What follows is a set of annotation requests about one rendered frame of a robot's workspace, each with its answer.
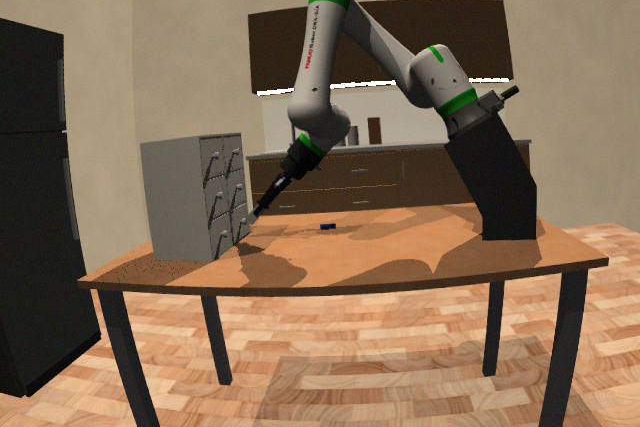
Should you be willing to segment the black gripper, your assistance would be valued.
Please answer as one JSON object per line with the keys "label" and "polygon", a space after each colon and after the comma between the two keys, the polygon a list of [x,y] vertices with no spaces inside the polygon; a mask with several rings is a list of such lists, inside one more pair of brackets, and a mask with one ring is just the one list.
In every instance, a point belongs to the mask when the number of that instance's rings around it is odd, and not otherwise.
{"label": "black gripper", "polygon": [[[292,182],[290,180],[292,177],[296,180],[301,180],[307,173],[307,170],[302,169],[297,165],[297,163],[294,163],[289,155],[287,155],[281,162],[281,167],[284,169],[284,172],[281,172],[277,175],[276,179],[273,181],[272,185],[269,187],[263,197],[260,200],[257,200],[258,204],[246,217],[246,220],[251,225],[253,225],[258,217],[263,213],[263,211],[265,210],[264,208],[266,208],[267,204],[270,205],[271,202],[277,197],[277,195]],[[269,207],[267,206],[266,209],[269,209]]]}

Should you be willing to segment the grey small chest of drawers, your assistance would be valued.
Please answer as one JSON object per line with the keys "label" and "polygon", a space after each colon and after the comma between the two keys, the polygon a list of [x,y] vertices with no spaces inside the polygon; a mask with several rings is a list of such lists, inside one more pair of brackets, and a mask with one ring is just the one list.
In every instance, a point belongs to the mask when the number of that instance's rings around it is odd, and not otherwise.
{"label": "grey small chest of drawers", "polygon": [[[232,136],[227,136],[232,135]],[[140,143],[143,182],[155,260],[213,262],[234,243],[229,207],[223,137],[239,133],[201,135]],[[225,171],[203,178],[201,139],[222,138]],[[208,219],[204,181],[225,175],[228,209]],[[233,244],[213,259],[208,221],[229,212]]]}

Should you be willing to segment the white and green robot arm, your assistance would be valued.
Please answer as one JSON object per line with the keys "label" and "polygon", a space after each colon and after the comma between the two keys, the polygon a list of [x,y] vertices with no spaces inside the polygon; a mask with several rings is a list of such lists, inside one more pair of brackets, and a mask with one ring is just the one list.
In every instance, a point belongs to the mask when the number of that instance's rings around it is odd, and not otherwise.
{"label": "white and green robot arm", "polygon": [[519,92],[515,85],[501,94],[491,90],[478,98],[445,45],[428,47],[415,56],[356,0],[309,0],[301,62],[287,108],[291,123],[303,130],[287,152],[304,170],[320,171],[320,161],[350,130],[347,112],[330,102],[341,32],[384,69],[411,104],[434,107],[450,141],[504,108],[504,101]]}

